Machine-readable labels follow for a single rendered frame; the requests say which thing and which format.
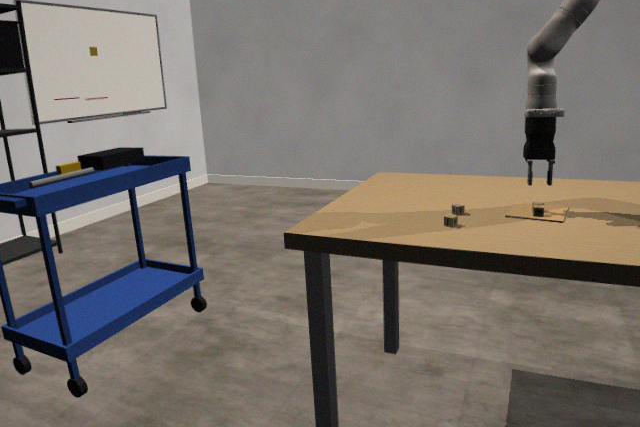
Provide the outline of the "tan square mat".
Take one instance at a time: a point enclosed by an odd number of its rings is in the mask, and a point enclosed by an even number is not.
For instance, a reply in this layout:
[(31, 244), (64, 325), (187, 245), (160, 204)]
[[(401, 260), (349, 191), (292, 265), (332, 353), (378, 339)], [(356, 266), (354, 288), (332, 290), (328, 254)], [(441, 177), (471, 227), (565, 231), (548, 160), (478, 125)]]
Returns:
[(544, 217), (534, 217), (532, 204), (515, 202), (505, 217), (563, 223), (568, 207), (544, 205)]

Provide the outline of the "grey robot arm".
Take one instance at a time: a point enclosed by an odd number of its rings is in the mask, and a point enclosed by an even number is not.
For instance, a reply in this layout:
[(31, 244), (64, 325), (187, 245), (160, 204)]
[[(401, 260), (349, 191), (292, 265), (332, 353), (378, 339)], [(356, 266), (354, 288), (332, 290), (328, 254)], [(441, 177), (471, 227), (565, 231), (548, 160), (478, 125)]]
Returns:
[[(527, 95), (556, 95), (555, 56), (600, 0), (564, 0), (527, 46)], [(543, 61), (543, 62), (540, 62)]]

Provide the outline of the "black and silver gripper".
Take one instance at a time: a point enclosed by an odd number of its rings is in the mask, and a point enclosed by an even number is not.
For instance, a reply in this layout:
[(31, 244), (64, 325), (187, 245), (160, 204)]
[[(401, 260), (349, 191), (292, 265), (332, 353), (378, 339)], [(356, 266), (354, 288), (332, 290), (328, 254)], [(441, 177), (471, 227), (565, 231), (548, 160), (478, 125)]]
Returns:
[(526, 143), (523, 149), (523, 157), (528, 163), (528, 185), (532, 185), (532, 160), (547, 160), (549, 162), (547, 184), (552, 186), (556, 149), (553, 143), (556, 133), (556, 117), (564, 117), (565, 114), (563, 109), (556, 108), (556, 95), (527, 95), (525, 111)]

